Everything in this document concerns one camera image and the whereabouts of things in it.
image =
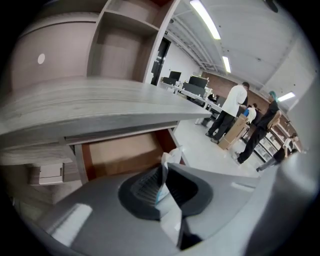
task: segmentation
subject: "shelf compartment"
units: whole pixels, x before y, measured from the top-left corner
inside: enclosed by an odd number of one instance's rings
[[[88,181],[103,176],[143,172],[161,163],[164,152],[178,147],[168,129],[82,144]]]
[[[160,27],[172,0],[110,0],[107,9]]]
[[[106,11],[93,47],[92,76],[142,82],[158,29],[115,11]]]

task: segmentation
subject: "white wall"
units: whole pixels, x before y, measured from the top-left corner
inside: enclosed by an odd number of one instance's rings
[[[185,80],[189,81],[191,75],[199,75],[201,73],[200,67],[173,42],[170,44],[166,54],[160,78],[168,78],[171,71],[181,72],[180,81],[182,83]]]
[[[281,106],[289,109],[300,99],[311,86],[317,72],[319,62],[308,39],[300,34],[290,53],[275,74],[266,83],[266,89],[274,90],[278,97],[292,91],[296,97],[281,102]]]

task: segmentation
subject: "drawer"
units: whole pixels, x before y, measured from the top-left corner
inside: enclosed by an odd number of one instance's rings
[[[169,153],[178,147],[170,129],[77,146],[77,165],[88,181],[102,176],[146,171],[161,163],[164,152]]]

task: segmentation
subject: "white ceiling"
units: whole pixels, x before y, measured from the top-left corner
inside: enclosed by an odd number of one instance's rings
[[[234,82],[248,81],[262,96],[290,91],[296,98],[281,103],[289,109],[316,76],[318,62],[294,19],[279,5],[271,11],[263,0],[202,0],[221,40],[209,29],[189,0],[181,0],[167,31],[168,37],[204,71]],[[227,56],[231,74],[222,61]]]

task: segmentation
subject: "round hole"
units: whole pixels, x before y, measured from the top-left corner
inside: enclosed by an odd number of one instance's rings
[[[39,57],[38,57],[38,63],[39,63],[39,64],[44,63],[45,58],[46,58],[45,54],[44,54],[44,53],[41,53],[41,54],[39,55]]]

